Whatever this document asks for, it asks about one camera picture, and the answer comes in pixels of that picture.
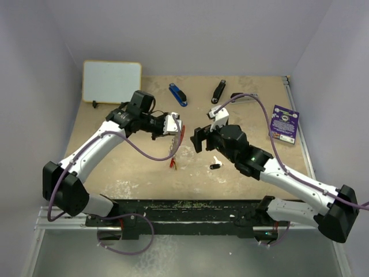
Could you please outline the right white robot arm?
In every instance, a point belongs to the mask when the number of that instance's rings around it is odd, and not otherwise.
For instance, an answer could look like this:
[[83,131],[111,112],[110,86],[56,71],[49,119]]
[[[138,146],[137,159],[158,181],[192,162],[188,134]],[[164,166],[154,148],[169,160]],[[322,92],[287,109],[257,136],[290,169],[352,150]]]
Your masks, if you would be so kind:
[[325,237],[338,243],[347,241],[359,214],[355,191],[309,178],[277,160],[277,157],[251,145],[238,125],[212,130],[196,128],[190,137],[197,153],[217,150],[243,175],[275,185],[299,201],[265,197],[257,211],[257,221],[269,226],[274,221],[296,222],[316,227]]

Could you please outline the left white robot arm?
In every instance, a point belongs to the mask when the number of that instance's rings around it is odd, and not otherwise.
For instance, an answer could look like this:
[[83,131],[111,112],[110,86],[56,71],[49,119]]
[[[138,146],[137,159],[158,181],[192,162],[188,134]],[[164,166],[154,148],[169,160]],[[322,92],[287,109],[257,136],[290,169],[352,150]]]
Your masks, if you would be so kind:
[[80,213],[97,215],[105,226],[117,223],[116,204],[106,196],[86,191],[84,182],[94,168],[117,145],[129,140],[138,131],[151,133],[152,138],[175,134],[180,128],[176,113],[163,113],[155,117],[151,107],[156,103],[153,95],[135,91],[128,102],[110,111],[102,125],[78,150],[58,163],[48,162],[42,171],[43,198],[49,202],[47,219],[53,206],[63,214]]

